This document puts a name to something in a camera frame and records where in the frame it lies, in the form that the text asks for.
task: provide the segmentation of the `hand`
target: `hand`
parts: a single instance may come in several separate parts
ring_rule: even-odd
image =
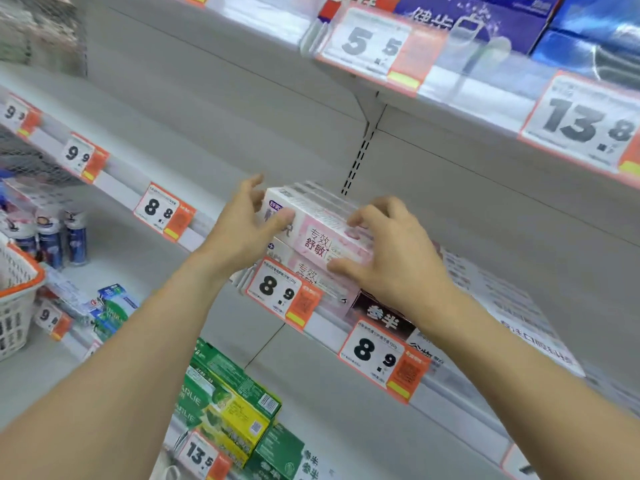
[[[444,315],[447,303],[460,292],[447,275],[427,232],[397,197],[375,199],[347,221],[366,226],[374,237],[371,263],[332,259],[327,269],[356,281],[381,303],[407,318]]]
[[[220,213],[213,230],[197,252],[211,259],[217,273],[226,278],[251,266],[264,256],[273,236],[293,222],[293,209],[280,209],[267,222],[258,225],[255,213],[262,206],[264,190],[255,187],[262,175],[243,180],[231,201]]]

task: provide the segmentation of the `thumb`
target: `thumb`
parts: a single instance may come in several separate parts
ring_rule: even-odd
[[[365,287],[369,266],[356,263],[356,261],[348,258],[334,258],[329,261],[326,268],[331,273],[340,274],[355,281],[360,288]]]
[[[293,209],[283,208],[268,218],[267,222],[260,227],[260,234],[266,241],[270,241],[273,236],[281,232],[286,226],[293,222],[296,212]]]

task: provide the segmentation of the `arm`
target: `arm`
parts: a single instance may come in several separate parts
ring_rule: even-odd
[[[374,259],[330,270],[410,317],[478,388],[543,480],[640,478],[640,422],[503,327],[450,281],[429,236],[395,197],[357,211]]]
[[[261,181],[242,182],[209,237],[169,281],[2,432],[5,478],[148,479],[213,301],[293,218],[282,209],[255,225],[264,192],[253,188]]]

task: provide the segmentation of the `left hand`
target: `left hand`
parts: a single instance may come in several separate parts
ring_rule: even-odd
[[[197,250],[212,260],[216,272],[228,278],[231,274],[251,266],[264,256],[273,236],[293,222],[293,209],[280,209],[267,222],[258,225],[255,213],[262,206],[264,190],[255,187],[263,180],[254,175],[243,180],[236,194],[222,210],[213,230]]]

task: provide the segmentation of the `shopping basket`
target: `shopping basket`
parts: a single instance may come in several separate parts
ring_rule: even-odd
[[[44,270],[0,232],[0,360],[27,342],[36,291]]]

